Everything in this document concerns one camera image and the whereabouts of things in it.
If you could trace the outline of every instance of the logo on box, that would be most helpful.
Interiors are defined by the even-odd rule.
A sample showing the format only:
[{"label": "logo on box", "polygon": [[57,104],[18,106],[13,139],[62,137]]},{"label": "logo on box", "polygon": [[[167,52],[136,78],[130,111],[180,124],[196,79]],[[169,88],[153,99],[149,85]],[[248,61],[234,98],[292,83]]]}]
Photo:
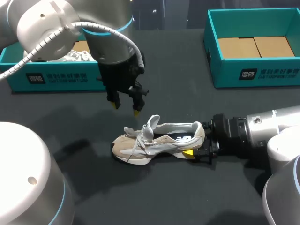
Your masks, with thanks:
[{"label": "logo on box", "polygon": [[242,69],[239,80],[253,80],[257,69]]}]

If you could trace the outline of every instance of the dark tabletop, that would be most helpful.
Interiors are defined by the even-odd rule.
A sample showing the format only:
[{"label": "dark tabletop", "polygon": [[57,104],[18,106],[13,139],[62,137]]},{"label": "dark tabletop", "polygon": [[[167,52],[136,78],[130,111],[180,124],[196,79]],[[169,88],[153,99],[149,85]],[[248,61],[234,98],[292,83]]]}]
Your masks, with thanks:
[{"label": "dark tabletop", "polygon": [[154,114],[162,123],[245,116],[298,105],[299,89],[215,89],[203,30],[137,31],[135,37],[146,56],[139,82],[150,89],[137,119],[127,96],[116,111],[104,93],[12,95],[4,81],[1,121],[31,128],[57,156],[74,194],[75,225],[266,225],[260,194],[268,177],[248,160],[221,156],[207,165],[163,156],[133,166],[115,161],[110,143],[124,126],[139,129]]}]

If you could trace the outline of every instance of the open box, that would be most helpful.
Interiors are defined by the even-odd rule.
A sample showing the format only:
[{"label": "open box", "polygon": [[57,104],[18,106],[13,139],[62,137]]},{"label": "open box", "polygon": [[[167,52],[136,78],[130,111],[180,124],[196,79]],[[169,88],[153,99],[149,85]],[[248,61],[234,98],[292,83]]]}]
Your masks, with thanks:
[{"label": "open box", "polygon": [[[80,36],[74,50],[89,52],[84,36]],[[0,56],[0,71],[6,71],[23,59],[19,43],[5,48]],[[29,62],[7,81],[14,92],[28,91],[104,91],[96,61]]]},{"label": "open box", "polygon": [[204,45],[216,88],[300,85],[297,8],[209,10]]}]

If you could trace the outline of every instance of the teal box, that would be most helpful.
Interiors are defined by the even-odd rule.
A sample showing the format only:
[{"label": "teal box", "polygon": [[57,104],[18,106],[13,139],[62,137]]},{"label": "teal box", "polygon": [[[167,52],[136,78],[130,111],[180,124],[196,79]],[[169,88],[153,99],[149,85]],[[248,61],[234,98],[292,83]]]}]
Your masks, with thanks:
[{"label": "teal box", "polygon": [[[295,57],[224,59],[218,38],[285,36]],[[300,85],[298,8],[209,10],[204,45],[216,88]]]},{"label": "teal box", "polygon": [[[21,45],[5,48],[0,56],[0,71],[4,72],[23,59]],[[29,91],[104,91],[98,63],[82,62],[30,62],[7,81],[14,92]]]}]

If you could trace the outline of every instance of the white sneaker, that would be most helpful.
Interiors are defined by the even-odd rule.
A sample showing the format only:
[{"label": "white sneaker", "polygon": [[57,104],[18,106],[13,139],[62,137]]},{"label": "white sneaker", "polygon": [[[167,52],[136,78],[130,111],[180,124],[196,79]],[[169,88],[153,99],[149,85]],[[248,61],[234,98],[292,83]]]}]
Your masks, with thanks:
[{"label": "white sneaker", "polygon": [[142,130],[124,127],[125,135],[112,143],[113,154],[122,161],[145,165],[161,152],[177,158],[191,158],[183,151],[202,146],[205,133],[200,122],[164,123],[158,125],[159,115],[151,116]]}]

